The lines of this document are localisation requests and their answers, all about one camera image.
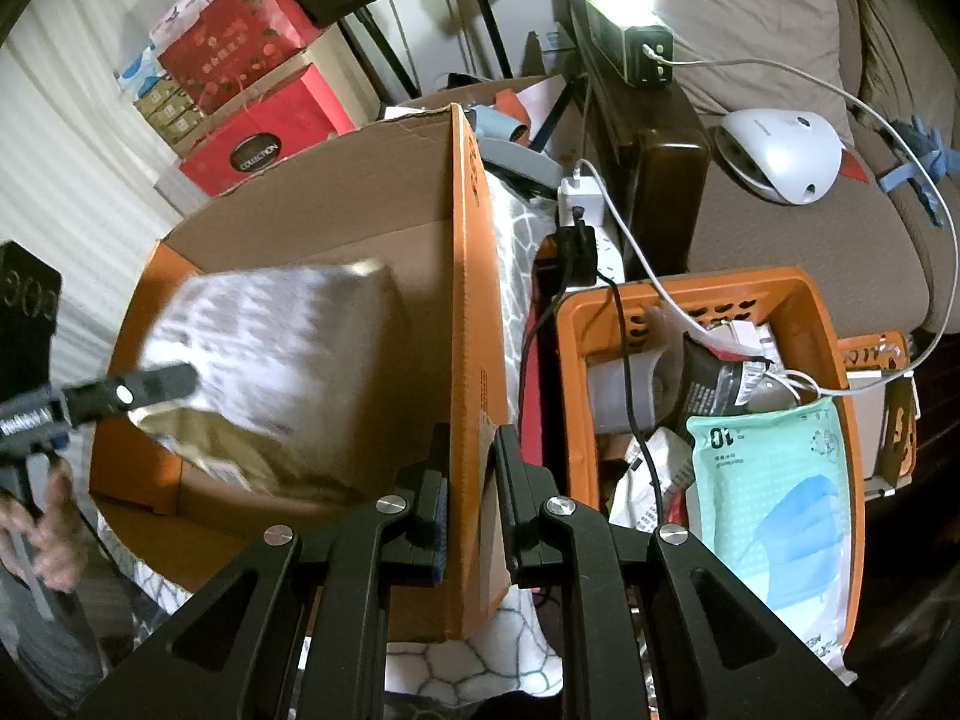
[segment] red gift box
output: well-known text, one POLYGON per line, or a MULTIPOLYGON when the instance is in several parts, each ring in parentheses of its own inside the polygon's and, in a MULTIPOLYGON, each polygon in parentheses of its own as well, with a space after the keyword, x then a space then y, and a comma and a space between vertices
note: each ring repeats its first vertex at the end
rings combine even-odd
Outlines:
POLYGON ((308 65, 233 114, 180 167, 213 197, 277 160, 353 129, 317 66, 308 65))
POLYGON ((158 59, 211 114, 318 37, 295 0, 212 0, 158 59))

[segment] speaker stand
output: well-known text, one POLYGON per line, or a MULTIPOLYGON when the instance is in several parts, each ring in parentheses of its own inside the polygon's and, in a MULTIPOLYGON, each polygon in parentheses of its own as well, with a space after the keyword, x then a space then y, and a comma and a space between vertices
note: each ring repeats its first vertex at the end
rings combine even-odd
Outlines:
POLYGON ((477 4, 480 5, 480 14, 483 16, 484 24, 487 25, 487 33, 490 35, 490 42, 493 43, 496 61, 500 63, 500 72, 504 79, 512 79, 514 74, 510 71, 510 60, 507 59, 507 50, 503 47, 503 38, 500 37, 500 29, 496 25, 496 18, 493 18, 490 0, 477 0, 477 4))
POLYGON ((376 25, 370 9, 366 5, 362 5, 357 8, 356 16, 363 25, 363 28, 367 30, 371 40, 376 44, 377 49, 382 53, 383 58, 387 60, 387 64, 390 65, 390 69, 394 71, 405 92, 410 95, 410 98, 421 97, 419 86, 411 79, 410 74, 407 73, 407 69, 403 66, 403 63, 400 62, 400 57, 397 56, 394 48, 390 45, 390 41, 387 40, 386 35, 383 34, 380 27, 376 25))

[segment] blue face mask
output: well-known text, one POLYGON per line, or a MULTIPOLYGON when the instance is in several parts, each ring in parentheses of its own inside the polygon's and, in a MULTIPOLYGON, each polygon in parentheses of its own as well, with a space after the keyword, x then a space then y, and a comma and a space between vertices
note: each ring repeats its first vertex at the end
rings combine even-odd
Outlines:
POLYGON ((811 649, 839 658, 851 569, 850 477, 832 400, 693 416, 701 541, 811 649))

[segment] human hand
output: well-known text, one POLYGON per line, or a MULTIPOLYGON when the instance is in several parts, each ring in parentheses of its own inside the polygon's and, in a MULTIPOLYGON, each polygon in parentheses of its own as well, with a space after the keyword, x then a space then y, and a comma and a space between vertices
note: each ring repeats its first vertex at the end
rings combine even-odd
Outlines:
POLYGON ((66 463, 51 466, 44 501, 46 511, 34 522, 18 501, 0 497, 0 562, 13 576, 25 580, 11 541, 11 533, 24 533, 37 551, 34 573, 40 581, 51 590, 69 592, 83 575, 88 553, 66 463))

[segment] orange plastic basket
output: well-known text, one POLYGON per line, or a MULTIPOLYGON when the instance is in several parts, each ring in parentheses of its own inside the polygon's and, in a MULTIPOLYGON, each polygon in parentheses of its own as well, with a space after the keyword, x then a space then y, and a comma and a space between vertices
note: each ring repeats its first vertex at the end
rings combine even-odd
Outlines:
MULTIPOLYGON (((900 370, 910 362, 910 352, 906 337, 899 330, 888 330, 872 336, 853 336, 837 341, 844 367, 847 370, 900 370)), ((904 463, 901 465, 901 477, 910 476, 917 466, 917 420, 909 421, 907 448, 904 463)))
MULTIPOLYGON (((704 325, 717 319, 770 322, 786 367, 803 370, 821 386, 846 389, 847 375, 827 308, 813 280, 799 268, 733 271, 664 279, 667 290, 691 317, 704 325)), ((658 305, 659 295, 649 284, 620 287, 630 347, 641 351, 647 335, 643 310, 658 305)), ((557 313, 563 413, 568 452, 568 494, 598 508, 596 440, 587 394, 587 361, 616 356, 620 328, 608 289, 575 293, 563 300, 557 313)), ((837 413, 847 447, 851 479, 851 593, 844 644, 850 643, 863 578, 864 501, 859 442, 853 405, 837 398, 837 413)))

